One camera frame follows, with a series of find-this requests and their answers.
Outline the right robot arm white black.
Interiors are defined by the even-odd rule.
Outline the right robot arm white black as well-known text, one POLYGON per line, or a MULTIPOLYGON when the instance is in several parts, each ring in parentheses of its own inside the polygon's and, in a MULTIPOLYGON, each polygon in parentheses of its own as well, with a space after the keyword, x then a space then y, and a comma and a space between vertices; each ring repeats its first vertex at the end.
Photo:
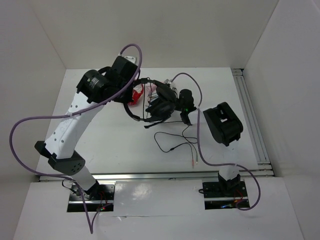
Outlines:
POLYGON ((223 196, 230 196, 241 182, 235 151, 238 140, 244 130, 243 124, 227 102, 222 102, 216 107, 201 110, 194 104, 192 91, 180 91, 176 110, 187 126, 196 126, 198 152, 201 160, 211 167, 218 167, 218 190, 223 196), (209 163, 205 160, 200 145, 200 124, 205 123, 213 139, 226 149, 226 163, 209 163))

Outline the black headset with cable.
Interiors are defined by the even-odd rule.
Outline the black headset with cable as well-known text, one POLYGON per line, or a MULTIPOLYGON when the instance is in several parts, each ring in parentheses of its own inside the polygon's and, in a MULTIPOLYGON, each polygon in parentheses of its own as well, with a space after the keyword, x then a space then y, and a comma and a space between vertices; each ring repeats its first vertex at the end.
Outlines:
POLYGON ((140 78, 133 82, 133 87, 139 84, 155 84, 157 86, 156 93, 158 94, 158 98, 151 102, 150 106, 147 107, 146 112, 150 114, 150 117, 144 118, 139 117, 133 114, 129 108, 128 103, 124 103, 124 109, 128 116, 135 121, 143 121, 145 123, 150 123, 150 125, 146 125, 145 128, 149 129, 158 124, 165 123, 175 110, 175 102, 177 98, 183 98, 185 108, 180 112, 180 118, 182 122, 190 126, 191 121, 189 119, 189 114, 196 110, 196 106, 194 104, 194 98, 192 95, 192 91, 189 89, 182 89, 179 93, 170 89, 166 84, 157 80, 151 80, 150 78, 140 78))

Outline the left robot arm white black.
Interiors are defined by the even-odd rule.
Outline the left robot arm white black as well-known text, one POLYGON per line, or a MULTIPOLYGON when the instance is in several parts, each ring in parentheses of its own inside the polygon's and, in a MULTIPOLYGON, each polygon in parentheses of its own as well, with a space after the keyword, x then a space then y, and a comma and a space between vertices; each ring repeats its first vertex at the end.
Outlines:
POLYGON ((103 109, 101 103, 131 80, 137 70, 136 63, 135 57, 120 55, 112 66, 87 71, 76 86, 76 93, 66 113, 68 117, 60 121, 49 138, 34 145, 55 171, 79 184, 81 194, 88 200, 97 197, 99 183, 85 166, 86 161, 75 150, 76 145, 93 118, 103 109))

